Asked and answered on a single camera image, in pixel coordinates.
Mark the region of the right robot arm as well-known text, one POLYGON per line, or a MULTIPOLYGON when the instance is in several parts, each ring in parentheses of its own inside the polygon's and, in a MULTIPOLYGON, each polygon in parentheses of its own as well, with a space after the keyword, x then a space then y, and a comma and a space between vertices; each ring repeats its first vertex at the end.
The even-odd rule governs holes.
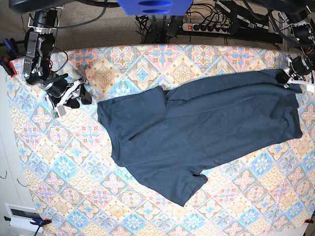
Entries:
POLYGON ((55 36, 59 26, 58 8, 40 10, 30 15, 26 34, 26 55, 22 76, 27 84, 37 85, 45 92, 45 100, 51 108, 53 118, 66 114, 66 107, 80 108, 90 105, 92 96, 87 91, 88 80, 84 67, 79 67, 81 77, 69 82, 68 74, 53 70, 51 53, 55 49, 55 36))

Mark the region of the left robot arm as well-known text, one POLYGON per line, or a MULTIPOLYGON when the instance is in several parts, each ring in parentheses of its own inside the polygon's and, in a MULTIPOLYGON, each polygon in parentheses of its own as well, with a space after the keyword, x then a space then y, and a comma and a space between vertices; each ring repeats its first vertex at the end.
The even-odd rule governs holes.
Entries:
POLYGON ((289 26, 292 37, 282 33, 275 27, 276 32, 292 46, 298 47, 302 53, 292 58, 287 56, 285 66, 277 76, 277 80, 288 88, 292 84, 304 85, 309 92, 315 91, 315 23, 311 17, 310 7, 305 0, 276 0, 275 5, 268 10, 282 12, 289 26))

